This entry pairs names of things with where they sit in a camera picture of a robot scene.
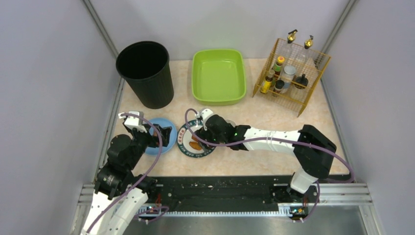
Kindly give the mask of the white plate green rim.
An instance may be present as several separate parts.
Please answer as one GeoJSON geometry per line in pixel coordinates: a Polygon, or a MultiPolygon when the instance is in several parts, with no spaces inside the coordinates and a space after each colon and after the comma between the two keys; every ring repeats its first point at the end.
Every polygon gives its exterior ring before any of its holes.
{"type": "Polygon", "coordinates": [[[215,150],[215,147],[212,147],[210,149],[203,149],[202,151],[194,150],[189,146],[190,141],[195,141],[199,143],[199,141],[195,137],[193,137],[191,132],[188,130],[187,126],[184,124],[180,127],[176,140],[179,150],[184,155],[192,158],[202,158],[211,154],[215,150]]]}

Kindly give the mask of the small yellow label bottle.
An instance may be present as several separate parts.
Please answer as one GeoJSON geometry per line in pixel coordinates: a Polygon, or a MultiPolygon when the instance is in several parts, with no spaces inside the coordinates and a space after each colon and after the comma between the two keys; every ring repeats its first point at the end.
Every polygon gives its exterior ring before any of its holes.
{"type": "Polygon", "coordinates": [[[272,82],[274,80],[275,71],[269,70],[265,76],[265,79],[261,85],[260,92],[262,94],[266,94],[268,90],[270,89],[272,82]]]}

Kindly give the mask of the small black cap bottle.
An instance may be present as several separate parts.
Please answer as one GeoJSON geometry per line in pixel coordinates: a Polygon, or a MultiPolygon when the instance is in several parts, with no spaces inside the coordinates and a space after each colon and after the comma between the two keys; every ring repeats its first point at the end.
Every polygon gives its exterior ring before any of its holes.
{"type": "Polygon", "coordinates": [[[281,93],[283,91],[283,88],[285,86],[285,82],[281,79],[277,80],[273,89],[274,92],[274,96],[276,96],[277,94],[281,93]]]}

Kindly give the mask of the green label sauce bottle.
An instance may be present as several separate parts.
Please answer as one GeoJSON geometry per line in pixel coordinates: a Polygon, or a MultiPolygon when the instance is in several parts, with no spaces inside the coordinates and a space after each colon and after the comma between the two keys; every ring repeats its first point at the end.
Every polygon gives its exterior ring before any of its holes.
{"type": "Polygon", "coordinates": [[[278,80],[280,73],[282,71],[283,64],[285,62],[285,58],[283,56],[278,56],[276,62],[274,63],[272,70],[274,71],[274,79],[278,80]]]}

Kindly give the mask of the silver lid glass jar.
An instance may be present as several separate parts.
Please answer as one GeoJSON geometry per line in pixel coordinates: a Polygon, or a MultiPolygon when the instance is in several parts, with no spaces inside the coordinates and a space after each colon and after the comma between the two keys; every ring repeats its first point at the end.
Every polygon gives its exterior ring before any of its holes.
{"type": "Polygon", "coordinates": [[[297,72],[296,68],[292,65],[286,65],[283,68],[283,71],[280,74],[280,79],[284,82],[284,86],[281,90],[282,94],[288,91],[296,72],[297,72]]]}

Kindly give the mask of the black lid seasoning jar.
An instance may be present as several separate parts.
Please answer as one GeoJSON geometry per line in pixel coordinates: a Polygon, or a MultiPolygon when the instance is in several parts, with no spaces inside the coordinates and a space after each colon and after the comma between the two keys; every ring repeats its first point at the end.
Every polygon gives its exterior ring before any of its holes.
{"type": "Polygon", "coordinates": [[[306,88],[308,86],[308,78],[306,74],[302,74],[301,76],[295,79],[295,83],[291,89],[290,96],[292,99],[302,102],[305,94],[306,88]]]}

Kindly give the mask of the clear oil dispenser bottle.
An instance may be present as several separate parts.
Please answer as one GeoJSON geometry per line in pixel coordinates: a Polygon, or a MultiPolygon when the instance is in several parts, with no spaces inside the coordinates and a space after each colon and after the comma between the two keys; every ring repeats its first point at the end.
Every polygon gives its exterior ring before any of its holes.
{"type": "Polygon", "coordinates": [[[293,46],[293,42],[296,39],[296,33],[298,32],[297,29],[292,30],[291,32],[288,33],[287,36],[287,42],[284,44],[282,51],[281,51],[281,56],[284,58],[284,62],[288,62],[290,55],[292,53],[292,46],[293,46]]]}

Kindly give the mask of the dark sauce dispenser bottle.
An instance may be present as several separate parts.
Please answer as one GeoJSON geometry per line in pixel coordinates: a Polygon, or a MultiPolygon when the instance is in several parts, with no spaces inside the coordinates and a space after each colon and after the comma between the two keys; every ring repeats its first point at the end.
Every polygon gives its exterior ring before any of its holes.
{"type": "Polygon", "coordinates": [[[309,57],[309,49],[313,46],[314,36],[310,35],[309,39],[307,39],[303,44],[303,49],[301,49],[298,54],[296,55],[296,62],[305,65],[307,59],[309,57]]]}

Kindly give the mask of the pink mug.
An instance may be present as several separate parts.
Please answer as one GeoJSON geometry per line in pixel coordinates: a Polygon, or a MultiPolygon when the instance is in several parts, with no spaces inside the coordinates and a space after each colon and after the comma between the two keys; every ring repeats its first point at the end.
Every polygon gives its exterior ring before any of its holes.
{"type": "Polygon", "coordinates": [[[226,119],[225,121],[226,121],[228,124],[230,124],[232,127],[235,127],[235,126],[236,126],[236,124],[235,124],[235,122],[234,122],[233,120],[226,119]]]}

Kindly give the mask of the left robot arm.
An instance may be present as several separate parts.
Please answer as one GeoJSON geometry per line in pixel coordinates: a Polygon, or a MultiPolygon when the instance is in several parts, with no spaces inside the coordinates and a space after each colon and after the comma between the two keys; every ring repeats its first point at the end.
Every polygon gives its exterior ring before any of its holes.
{"type": "Polygon", "coordinates": [[[146,176],[135,186],[142,176],[132,173],[144,153],[159,150],[157,133],[148,124],[144,127],[145,133],[134,128],[128,135],[112,138],[107,163],[96,178],[91,208],[81,234],[123,234],[139,208],[154,197],[155,179],[146,176]]]}

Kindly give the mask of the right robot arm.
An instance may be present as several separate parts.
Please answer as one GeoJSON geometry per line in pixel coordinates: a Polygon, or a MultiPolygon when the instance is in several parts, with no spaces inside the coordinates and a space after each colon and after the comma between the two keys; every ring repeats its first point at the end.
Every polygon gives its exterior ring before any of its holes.
{"type": "Polygon", "coordinates": [[[202,127],[195,131],[203,150],[225,146],[234,151],[266,150],[295,157],[300,169],[287,186],[289,195],[304,195],[320,179],[327,179],[336,145],[312,125],[300,130],[271,131],[249,125],[235,125],[217,114],[200,112],[196,116],[202,127]]]}

